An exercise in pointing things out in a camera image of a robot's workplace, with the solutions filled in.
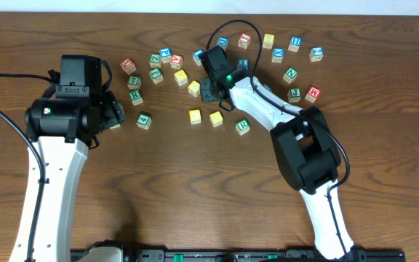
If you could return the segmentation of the yellow C block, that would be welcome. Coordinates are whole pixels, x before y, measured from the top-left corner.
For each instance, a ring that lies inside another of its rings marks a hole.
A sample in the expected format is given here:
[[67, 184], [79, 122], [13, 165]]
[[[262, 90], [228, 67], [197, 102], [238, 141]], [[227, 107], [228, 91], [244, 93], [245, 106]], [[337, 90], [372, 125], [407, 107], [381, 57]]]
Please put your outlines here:
[[191, 124], [201, 123], [201, 111], [199, 109], [190, 110], [189, 117], [190, 117]]

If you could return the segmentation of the yellow O block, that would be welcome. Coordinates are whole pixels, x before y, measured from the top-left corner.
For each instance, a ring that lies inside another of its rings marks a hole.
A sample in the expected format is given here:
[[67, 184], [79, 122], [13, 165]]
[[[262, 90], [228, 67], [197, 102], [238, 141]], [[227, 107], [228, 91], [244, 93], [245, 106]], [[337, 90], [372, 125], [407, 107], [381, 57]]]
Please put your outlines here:
[[218, 127], [223, 123], [223, 115], [219, 111], [210, 114], [209, 118], [213, 127]]

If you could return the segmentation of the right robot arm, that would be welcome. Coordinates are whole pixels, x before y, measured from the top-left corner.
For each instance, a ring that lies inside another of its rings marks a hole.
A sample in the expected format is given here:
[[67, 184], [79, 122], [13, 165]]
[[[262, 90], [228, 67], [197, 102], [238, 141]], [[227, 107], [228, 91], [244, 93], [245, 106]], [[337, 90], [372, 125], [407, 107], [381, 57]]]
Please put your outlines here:
[[345, 258], [354, 242], [338, 198], [338, 166], [345, 159], [344, 150], [322, 112], [283, 101], [246, 69], [210, 71], [201, 81], [201, 93], [205, 103], [226, 101], [270, 132], [279, 170], [306, 204], [316, 249], [328, 260]]

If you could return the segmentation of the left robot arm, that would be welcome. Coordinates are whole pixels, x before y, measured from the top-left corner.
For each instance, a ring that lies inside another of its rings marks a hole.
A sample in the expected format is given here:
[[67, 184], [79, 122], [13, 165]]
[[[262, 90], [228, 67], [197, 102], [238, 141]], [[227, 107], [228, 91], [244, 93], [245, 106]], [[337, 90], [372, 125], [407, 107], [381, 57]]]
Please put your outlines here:
[[25, 114], [29, 171], [11, 261], [69, 261], [76, 192], [97, 134], [125, 120], [111, 91], [39, 98]]

